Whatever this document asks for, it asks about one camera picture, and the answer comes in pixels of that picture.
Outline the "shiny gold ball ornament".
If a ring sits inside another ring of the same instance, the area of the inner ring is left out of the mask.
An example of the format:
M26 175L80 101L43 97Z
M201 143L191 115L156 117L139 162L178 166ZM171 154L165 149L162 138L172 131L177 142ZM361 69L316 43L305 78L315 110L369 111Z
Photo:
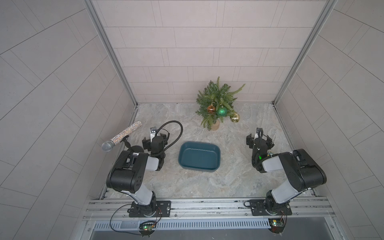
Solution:
M231 115L230 115L230 120L233 122L233 123L238 123L240 121L240 115L236 112L233 112Z

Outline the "green glitter ball ornament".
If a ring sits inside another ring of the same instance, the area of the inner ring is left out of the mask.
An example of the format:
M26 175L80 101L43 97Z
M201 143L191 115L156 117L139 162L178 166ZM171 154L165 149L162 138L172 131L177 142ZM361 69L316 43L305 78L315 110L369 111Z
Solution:
M224 106L219 106L217 111L216 111L216 113L217 113L218 117L224 118L228 114L228 109L226 107L224 107Z

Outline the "copper ball ornament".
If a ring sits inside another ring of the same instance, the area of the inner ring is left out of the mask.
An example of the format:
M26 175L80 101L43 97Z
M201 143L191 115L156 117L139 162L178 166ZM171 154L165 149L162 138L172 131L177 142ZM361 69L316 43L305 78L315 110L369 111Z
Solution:
M209 105L207 107L207 112L211 115L214 115L216 113L216 107L213 104Z

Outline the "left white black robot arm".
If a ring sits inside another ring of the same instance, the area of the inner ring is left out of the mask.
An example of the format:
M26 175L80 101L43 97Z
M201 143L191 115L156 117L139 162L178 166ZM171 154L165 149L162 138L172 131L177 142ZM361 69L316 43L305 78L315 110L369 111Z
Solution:
M131 197L134 202L130 217L153 217L161 213L156 194L144 184L146 171L160 171L164 165L169 134L143 139L143 147L131 146L128 136L122 139L127 149L122 151L107 177L107 187Z

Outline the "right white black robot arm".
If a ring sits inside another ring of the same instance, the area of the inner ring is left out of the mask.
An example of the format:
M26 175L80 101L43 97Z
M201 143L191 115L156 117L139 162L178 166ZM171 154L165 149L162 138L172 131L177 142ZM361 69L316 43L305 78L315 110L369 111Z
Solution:
M323 169L303 149L279 154L269 154L274 147L273 140L257 128L257 135L246 137L246 144L252 149L252 166L259 173L283 170L287 179L277 188L266 193L264 200L249 200L244 206L250 208L253 216L290 216L289 202L301 193L324 185L327 176Z

